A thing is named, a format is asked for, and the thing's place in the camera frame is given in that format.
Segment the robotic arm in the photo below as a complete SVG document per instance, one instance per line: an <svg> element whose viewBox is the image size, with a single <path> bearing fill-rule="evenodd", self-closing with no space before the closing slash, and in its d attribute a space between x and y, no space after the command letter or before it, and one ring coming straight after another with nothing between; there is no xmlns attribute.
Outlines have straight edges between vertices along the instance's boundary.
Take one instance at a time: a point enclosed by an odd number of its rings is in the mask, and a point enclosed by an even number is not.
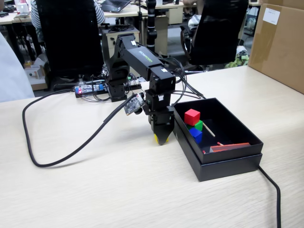
<svg viewBox="0 0 304 228"><path fill-rule="evenodd" d="M114 55L106 61L106 80L110 97L126 99L124 83L127 82L130 66L146 81L143 110L159 145L163 145L174 128L174 113L170 106L171 93L175 90L175 76L146 47L135 42L134 34L117 37Z"/></svg>

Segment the wooden stick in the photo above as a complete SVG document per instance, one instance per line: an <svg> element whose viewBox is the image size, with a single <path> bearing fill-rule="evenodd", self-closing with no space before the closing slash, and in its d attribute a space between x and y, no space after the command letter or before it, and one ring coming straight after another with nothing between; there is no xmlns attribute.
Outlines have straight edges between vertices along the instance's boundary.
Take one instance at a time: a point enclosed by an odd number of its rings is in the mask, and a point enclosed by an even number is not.
<svg viewBox="0 0 304 228"><path fill-rule="evenodd" d="M207 129L207 131L209 131L209 133L215 137L215 134L207 127L207 125L205 125L205 123L203 123L204 127Z"/></svg>

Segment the red block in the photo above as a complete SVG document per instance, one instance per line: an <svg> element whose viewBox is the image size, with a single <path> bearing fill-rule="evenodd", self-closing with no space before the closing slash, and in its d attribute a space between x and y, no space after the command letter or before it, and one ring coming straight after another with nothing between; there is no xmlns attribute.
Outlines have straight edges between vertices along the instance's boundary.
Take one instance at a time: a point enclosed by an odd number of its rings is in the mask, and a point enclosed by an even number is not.
<svg viewBox="0 0 304 228"><path fill-rule="evenodd" d="M184 122L186 124L189 124L191 126L194 126L197 124L198 121L200 121L200 112L195 111L194 109L190 109L185 112L185 120Z"/></svg>

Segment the table surface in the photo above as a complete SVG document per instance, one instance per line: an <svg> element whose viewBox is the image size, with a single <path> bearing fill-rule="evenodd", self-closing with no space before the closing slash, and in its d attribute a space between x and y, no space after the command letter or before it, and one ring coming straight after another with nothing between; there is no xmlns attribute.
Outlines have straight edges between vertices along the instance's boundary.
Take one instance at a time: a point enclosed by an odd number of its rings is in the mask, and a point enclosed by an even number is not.
<svg viewBox="0 0 304 228"><path fill-rule="evenodd" d="M304 95L247 66L188 81L264 142L261 166L281 188L282 227L303 227ZM259 171L198 182L174 135L157 145L143 113L120 111L76 156L37 168L21 119L33 100L0 103L2 227L276 227L276 190ZM26 119L38 162L72 152L119 104L73 93L34 104Z"/></svg>
<svg viewBox="0 0 304 228"><path fill-rule="evenodd" d="M128 5L124 9L122 9L119 13L104 12L104 16L106 18L136 17L138 16L138 11L139 9L137 5ZM141 12L143 16L148 15L148 11L146 9L141 8ZM8 16L0 18L0 25L31 22L30 18L15 20L14 18L16 15L17 13L10 13Z"/></svg>
<svg viewBox="0 0 304 228"><path fill-rule="evenodd" d="M260 2L259 0L257 2L251 2L251 1L249 1L248 5L249 6L261 6L262 2Z"/></svg>
<svg viewBox="0 0 304 228"><path fill-rule="evenodd" d="M0 18L0 25L10 25L17 13L9 13L7 16Z"/></svg>
<svg viewBox="0 0 304 228"><path fill-rule="evenodd" d="M145 1L141 2L141 5L147 7L147 3ZM155 6L155 9L160 10L160 9L174 9L174 8L184 8L184 7L186 6L182 1L180 1L178 5L174 5L173 3L168 3L166 5Z"/></svg>

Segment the chair backrest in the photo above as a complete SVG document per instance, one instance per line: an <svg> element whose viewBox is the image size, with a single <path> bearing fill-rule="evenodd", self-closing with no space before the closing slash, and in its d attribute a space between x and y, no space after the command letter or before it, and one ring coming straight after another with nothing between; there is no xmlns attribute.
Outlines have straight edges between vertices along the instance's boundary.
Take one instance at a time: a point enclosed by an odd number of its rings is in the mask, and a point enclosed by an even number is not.
<svg viewBox="0 0 304 228"><path fill-rule="evenodd" d="M210 65L234 61L247 8L248 0L204 0L191 63Z"/></svg>
<svg viewBox="0 0 304 228"><path fill-rule="evenodd" d="M101 72L104 63L93 0L36 0L54 76Z"/></svg>

